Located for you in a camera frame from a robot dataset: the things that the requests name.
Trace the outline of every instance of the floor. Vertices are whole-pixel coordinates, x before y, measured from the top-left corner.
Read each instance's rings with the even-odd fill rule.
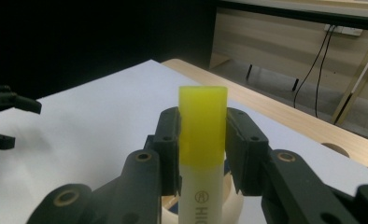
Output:
[[[253,66],[249,79],[246,81],[249,66],[250,64],[248,63],[229,60],[212,68],[211,72],[251,90],[267,95],[283,104],[294,106],[293,101],[296,92],[292,91],[292,87],[295,78]],[[319,119],[331,123],[333,112],[342,96],[342,92],[319,87],[316,112],[316,85],[305,82],[297,95],[295,107],[313,116],[316,116],[317,113]],[[339,126],[368,138],[368,100],[358,98],[344,123]]]

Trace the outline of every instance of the wire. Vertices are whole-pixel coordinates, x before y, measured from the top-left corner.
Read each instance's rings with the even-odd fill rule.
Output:
[[[308,74],[306,75],[306,77],[304,78],[304,80],[301,82],[301,85],[300,85],[300,87],[298,88],[297,92],[295,92],[294,101],[293,101],[294,108],[295,108],[295,102],[296,102],[296,100],[297,100],[298,92],[300,92],[300,90],[301,90],[302,86],[304,85],[304,83],[305,83],[305,82],[306,82],[306,80],[308,79],[308,77],[309,77],[310,73],[312,72],[312,69],[313,69],[313,67],[315,66],[315,63],[316,63],[316,61],[318,60],[318,56],[320,55],[321,51],[323,50],[324,43],[326,42],[327,36],[329,35],[329,33],[330,33],[330,31],[331,31],[331,28],[333,28],[333,27],[330,25],[329,30],[327,31],[326,35],[324,36],[323,43],[321,44],[320,50],[318,51],[318,55],[316,56],[315,61],[313,61],[313,64],[312,64],[312,66],[310,67]]]
[[[332,31],[330,32],[329,40],[327,41],[327,46],[326,46],[326,50],[324,51],[323,59],[321,60],[320,69],[318,70],[318,85],[316,86],[316,99],[315,99],[315,116],[316,116],[316,118],[318,118],[318,86],[319,86],[320,80],[321,80],[321,70],[323,69],[324,60],[326,59],[327,50],[329,50],[330,40],[332,39],[333,30],[335,30],[335,28],[336,28],[336,26],[334,25]]]

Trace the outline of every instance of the white table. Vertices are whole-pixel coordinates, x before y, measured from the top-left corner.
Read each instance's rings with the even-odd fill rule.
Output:
[[[0,223],[25,223],[42,199],[67,183],[92,189],[120,175],[127,155],[154,134],[160,113],[178,104],[178,87],[198,85],[148,61],[108,77],[40,99],[41,115],[9,109],[0,113],[0,133],[16,146],[0,151]],[[303,156],[321,179],[354,194],[368,183],[368,168],[259,114],[244,110],[272,148]],[[246,198],[239,223],[264,223],[260,198]]]

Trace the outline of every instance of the marker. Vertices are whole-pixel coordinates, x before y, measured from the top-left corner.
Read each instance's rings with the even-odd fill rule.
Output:
[[[179,224],[220,224],[224,174],[225,87],[180,87]]]

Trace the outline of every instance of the desk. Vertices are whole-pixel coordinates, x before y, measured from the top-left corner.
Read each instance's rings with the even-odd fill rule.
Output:
[[[40,116],[16,109],[0,113],[0,133],[17,137],[16,148],[0,151],[0,223],[24,223],[41,200],[61,185],[83,183],[97,189],[120,175],[126,156],[142,148],[147,135],[155,132],[161,111],[178,104],[178,87],[206,82],[227,86],[229,106],[248,113],[272,148],[303,156],[326,184],[353,194],[359,184],[368,183],[365,166],[266,116],[275,114],[287,123],[308,119],[313,126],[321,121],[301,112],[295,114],[299,118],[292,118],[293,112],[283,105],[182,61],[163,65],[149,61],[42,98]],[[288,115],[278,115],[272,108]],[[325,128],[321,133],[313,131],[317,137],[339,137],[326,124],[321,127]],[[361,140],[349,133],[345,137]],[[351,153],[367,158],[363,162],[368,164],[367,151]],[[239,223],[265,222],[260,201],[245,199],[246,213]]]

